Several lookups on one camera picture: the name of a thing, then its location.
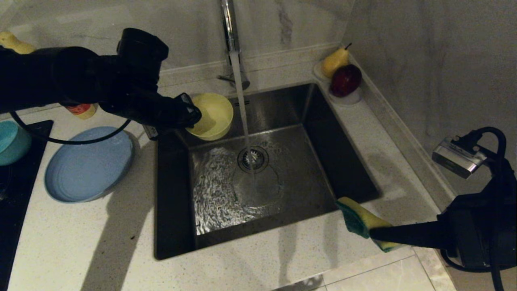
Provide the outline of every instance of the yellow pear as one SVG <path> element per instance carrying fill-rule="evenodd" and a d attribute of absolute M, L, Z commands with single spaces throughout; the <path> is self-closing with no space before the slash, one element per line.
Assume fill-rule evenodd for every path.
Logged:
<path fill-rule="evenodd" d="M 342 66 L 348 65 L 348 47 L 340 47 L 337 51 L 326 57 L 322 62 L 322 73 L 327 78 L 332 78 L 336 70 Z"/>
<path fill-rule="evenodd" d="M 11 49 L 19 54 L 28 54 L 36 50 L 33 45 L 20 41 L 9 31 L 0 32 L 0 46 Z"/>

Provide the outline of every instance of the yellow bowl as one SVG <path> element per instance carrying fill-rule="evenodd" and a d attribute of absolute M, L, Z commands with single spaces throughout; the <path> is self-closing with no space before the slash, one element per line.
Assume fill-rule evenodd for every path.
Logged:
<path fill-rule="evenodd" d="M 222 138 L 230 130 L 233 120 L 233 106 L 230 101 L 219 94 L 203 93 L 192 98 L 202 117 L 187 131 L 203 140 Z"/>

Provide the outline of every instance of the teal bowl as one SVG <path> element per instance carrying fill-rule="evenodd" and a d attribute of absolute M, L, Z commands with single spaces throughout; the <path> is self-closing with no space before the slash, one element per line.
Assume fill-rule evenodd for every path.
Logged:
<path fill-rule="evenodd" d="M 0 122 L 0 166 L 10 165 L 31 148 L 30 134 L 13 121 Z"/>

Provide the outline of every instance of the blue plate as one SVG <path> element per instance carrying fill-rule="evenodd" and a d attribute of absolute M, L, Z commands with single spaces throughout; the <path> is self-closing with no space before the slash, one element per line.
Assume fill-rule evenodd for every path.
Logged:
<path fill-rule="evenodd" d="M 86 130 L 71 140 L 89 140 L 116 130 L 102 126 Z M 127 172 L 133 159 L 133 143 L 125 132 L 107 140 L 64 145 L 52 157 L 45 173 L 45 187 L 59 202 L 92 201 L 108 192 Z"/>

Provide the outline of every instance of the running water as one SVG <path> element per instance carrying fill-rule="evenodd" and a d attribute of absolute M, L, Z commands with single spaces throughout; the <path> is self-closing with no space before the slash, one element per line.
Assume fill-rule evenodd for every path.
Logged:
<path fill-rule="evenodd" d="M 255 160 L 253 159 L 253 155 L 251 154 L 251 144 L 250 144 L 250 137 L 248 134 L 248 119 L 246 118 L 246 108 L 244 105 L 244 94 L 242 93 L 242 78 L 240 76 L 240 62 L 239 62 L 239 52 L 238 51 L 231 51 L 230 52 L 230 61 L 232 62 L 232 70 L 233 70 L 233 77 L 235 80 L 235 89 L 237 90 L 237 98 L 239 99 L 239 110 L 240 110 L 240 117 L 242 119 L 242 127 L 244 128 L 244 139 L 246 143 L 246 151 L 248 152 L 248 159 L 250 163 L 250 171 L 251 171 L 251 177 L 252 177 L 252 193 L 255 194 L 255 170 L 254 170 L 254 164 Z"/>

